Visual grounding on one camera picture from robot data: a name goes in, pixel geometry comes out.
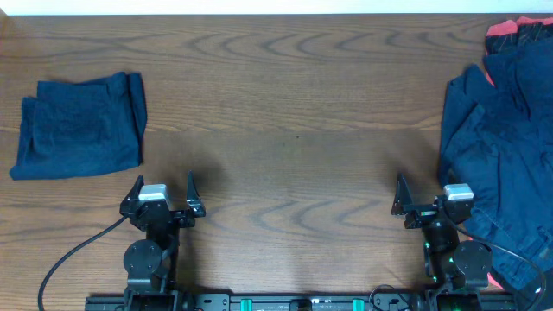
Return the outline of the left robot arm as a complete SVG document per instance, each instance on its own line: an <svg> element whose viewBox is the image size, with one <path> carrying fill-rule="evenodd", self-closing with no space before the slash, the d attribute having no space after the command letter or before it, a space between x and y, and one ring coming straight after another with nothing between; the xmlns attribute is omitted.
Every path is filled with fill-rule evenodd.
<svg viewBox="0 0 553 311"><path fill-rule="evenodd" d="M195 226L195 220L206 215L193 173L188 173L184 208L173 208L166 185L146 185L138 176L119 213L145 233L124 253L128 277L123 311L195 309L192 295L176 286L180 230Z"/></svg>

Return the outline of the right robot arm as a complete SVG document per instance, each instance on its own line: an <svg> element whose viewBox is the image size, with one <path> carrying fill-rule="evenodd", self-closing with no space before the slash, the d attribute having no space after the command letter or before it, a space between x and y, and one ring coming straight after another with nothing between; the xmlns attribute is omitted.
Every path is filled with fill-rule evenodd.
<svg viewBox="0 0 553 311"><path fill-rule="evenodd" d="M410 298L410 309L482 309L480 290L488 286L492 251L474 238L459 238L459 225L471 217L473 206L467 184L449 184L433 202L416 204L404 175L397 175L391 214L403 217L405 228L423 233L425 273L435 283Z"/></svg>

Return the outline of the blue denim shorts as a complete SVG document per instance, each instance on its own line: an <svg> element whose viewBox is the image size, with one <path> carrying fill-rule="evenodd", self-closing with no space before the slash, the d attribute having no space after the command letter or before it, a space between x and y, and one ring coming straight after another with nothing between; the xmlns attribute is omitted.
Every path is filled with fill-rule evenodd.
<svg viewBox="0 0 553 311"><path fill-rule="evenodd" d="M476 65L448 83L439 180L474 192L467 231L502 250L497 278L522 289L538 284L534 263L552 268L552 94L494 86Z"/></svg>

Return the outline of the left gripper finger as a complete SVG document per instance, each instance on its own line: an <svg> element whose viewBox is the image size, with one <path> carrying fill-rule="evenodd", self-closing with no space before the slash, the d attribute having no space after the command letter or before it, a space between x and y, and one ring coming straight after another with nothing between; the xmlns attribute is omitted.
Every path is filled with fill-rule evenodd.
<svg viewBox="0 0 553 311"><path fill-rule="evenodd" d="M126 194L125 198L123 199L123 207L132 207L134 206L138 201L138 196L140 194L140 191L144 185L143 176L139 175L130 189L130 191Z"/></svg>
<svg viewBox="0 0 553 311"><path fill-rule="evenodd" d="M193 210L201 209L201 198L194 183L194 173L188 172L186 202Z"/></svg>

